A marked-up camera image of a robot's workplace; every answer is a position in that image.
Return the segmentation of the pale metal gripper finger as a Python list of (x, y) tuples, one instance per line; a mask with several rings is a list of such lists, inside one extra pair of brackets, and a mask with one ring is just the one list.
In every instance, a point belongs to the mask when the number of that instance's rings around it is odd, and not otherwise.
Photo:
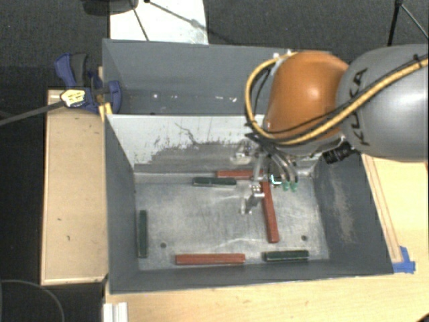
[(253, 195), (247, 195), (241, 198), (239, 212), (242, 215), (251, 215), (253, 210)]
[(251, 187), (250, 209), (252, 210), (256, 208), (256, 206), (258, 206), (258, 204), (260, 204), (264, 198), (265, 193), (263, 192), (261, 185), (253, 185)]

